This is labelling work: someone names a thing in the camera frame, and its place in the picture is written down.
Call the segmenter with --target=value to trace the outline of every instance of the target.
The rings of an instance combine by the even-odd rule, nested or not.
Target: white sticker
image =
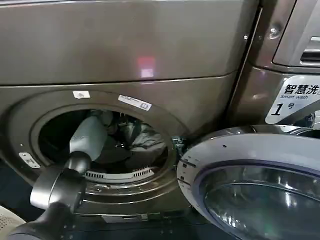
[[[89,99],[89,98],[91,98],[89,91],[73,91],[72,93],[76,99]]]
[[[139,109],[143,109],[143,110],[146,110],[146,111],[149,111],[151,106],[152,106],[152,104],[150,104],[150,103],[147,103],[145,101],[141,101],[139,99],[136,99],[136,98],[133,98],[133,97],[130,97],[130,96],[119,95],[118,100],[123,102],[123,103],[135,106],[135,107],[137,107]]]
[[[318,100],[320,100],[319,76],[292,76],[282,85],[265,117],[265,122],[276,124]]]

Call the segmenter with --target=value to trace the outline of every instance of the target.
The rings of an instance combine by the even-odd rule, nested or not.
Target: screw
[[[270,37],[271,39],[275,39],[276,37],[278,37],[279,32],[280,32],[280,31],[279,31],[278,28],[272,27],[272,28],[270,28],[269,37]]]
[[[276,34],[277,32],[278,32],[278,30],[274,27],[270,29],[270,33],[272,33],[272,34]]]

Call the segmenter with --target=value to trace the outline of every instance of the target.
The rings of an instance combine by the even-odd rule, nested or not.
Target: open washer door
[[[320,239],[320,131],[254,125],[215,132],[178,163],[208,221],[242,240]]]

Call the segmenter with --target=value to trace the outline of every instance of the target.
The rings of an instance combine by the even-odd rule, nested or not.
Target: number 1
[[[282,108],[284,104],[283,103],[280,103],[280,104],[277,104],[278,109],[275,111],[275,113],[272,113],[271,116],[280,116],[279,112],[280,112],[280,109]]]

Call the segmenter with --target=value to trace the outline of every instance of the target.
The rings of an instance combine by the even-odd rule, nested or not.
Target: washing machine
[[[296,122],[319,110],[320,1],[0,11],[1,157],[31,184],[96,116],[109,138],[78,214],[147,221],[191,205],[238,239],[319,238],[320,135]]]
[[[218,129],[256,0],[0,2],[1,158],[33,184],[88,116],[108,132],[79,215],[183,214],[187,143]]]

